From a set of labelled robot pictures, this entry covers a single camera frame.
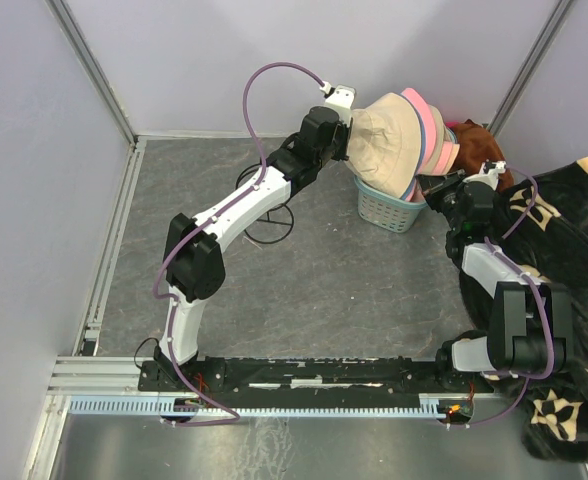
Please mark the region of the beige bucket hat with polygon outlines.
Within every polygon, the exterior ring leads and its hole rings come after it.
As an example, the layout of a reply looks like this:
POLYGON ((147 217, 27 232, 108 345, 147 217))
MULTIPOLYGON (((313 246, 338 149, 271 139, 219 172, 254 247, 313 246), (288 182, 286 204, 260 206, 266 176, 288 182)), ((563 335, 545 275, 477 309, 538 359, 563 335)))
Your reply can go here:
POLYGON ((401 95, 388 93, 352 112, 348 167, 363 182, 389 196, 407 199, 421 149, 415 111, 401 95))

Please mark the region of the blue bucket hat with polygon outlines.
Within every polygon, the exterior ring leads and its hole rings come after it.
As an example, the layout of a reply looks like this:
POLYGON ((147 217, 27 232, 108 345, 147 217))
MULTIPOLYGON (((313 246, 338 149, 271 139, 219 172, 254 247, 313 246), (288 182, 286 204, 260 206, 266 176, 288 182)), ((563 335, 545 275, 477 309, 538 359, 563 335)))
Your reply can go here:
POLYGON ((401 96, 409 101, 412 105, 416 117, 419 121, 421 131, 421 149, 417 165, 414 169, 414 175, 417 175, 420 168, 434 152, 436 144, 436 126, 429 105, 423 97, 413 88, 405 88, 401 96))

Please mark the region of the pink bucket hat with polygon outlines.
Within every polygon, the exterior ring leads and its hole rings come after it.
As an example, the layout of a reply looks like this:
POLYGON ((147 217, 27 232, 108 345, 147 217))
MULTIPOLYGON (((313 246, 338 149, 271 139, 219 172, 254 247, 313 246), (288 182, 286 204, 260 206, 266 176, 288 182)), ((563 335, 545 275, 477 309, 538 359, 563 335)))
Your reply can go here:
POLYGON ((424 175, 444 175, 452 152, 452 144, 446 139, 445 125, 440 112, 429 105, 413 88, 406 88, 401 95, 410 102, 423 127, 423 154, 419 169, 424 175))

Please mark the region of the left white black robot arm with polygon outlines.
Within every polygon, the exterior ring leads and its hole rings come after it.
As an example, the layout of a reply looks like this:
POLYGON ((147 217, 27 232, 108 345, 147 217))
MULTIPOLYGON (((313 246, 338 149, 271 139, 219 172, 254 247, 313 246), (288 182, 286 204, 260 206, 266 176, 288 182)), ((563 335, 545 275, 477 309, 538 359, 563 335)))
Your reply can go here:
POLYGON ((245 184, 195 217, 178 214, 171 220, 153 295, 169 300, 154 360, 172 389, 194 381, 191 361, 198 354, 200 323, 207 300, 225 281, 226 249, 261 216, 314 182, 328 161, 345 160, 352 123, 349 107, 312 108, 300 129, 263 159, 245 184))

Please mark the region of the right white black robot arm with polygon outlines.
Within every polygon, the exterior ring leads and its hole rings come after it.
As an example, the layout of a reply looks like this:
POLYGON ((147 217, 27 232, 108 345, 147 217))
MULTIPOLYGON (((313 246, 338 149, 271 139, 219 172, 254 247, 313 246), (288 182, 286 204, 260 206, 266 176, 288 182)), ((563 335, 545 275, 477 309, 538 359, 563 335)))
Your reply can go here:
POLYGON ((446 391, 469 374, 549 381, 567 375, 574 357, 568 289, 535 278, 489 238, 504 170, 504 163, 490 162, 471 176, 459 170, 417 178, 428 206, 447 220, 447 256, 492 301, 485 334, 438 350, 433 379, 446 391))

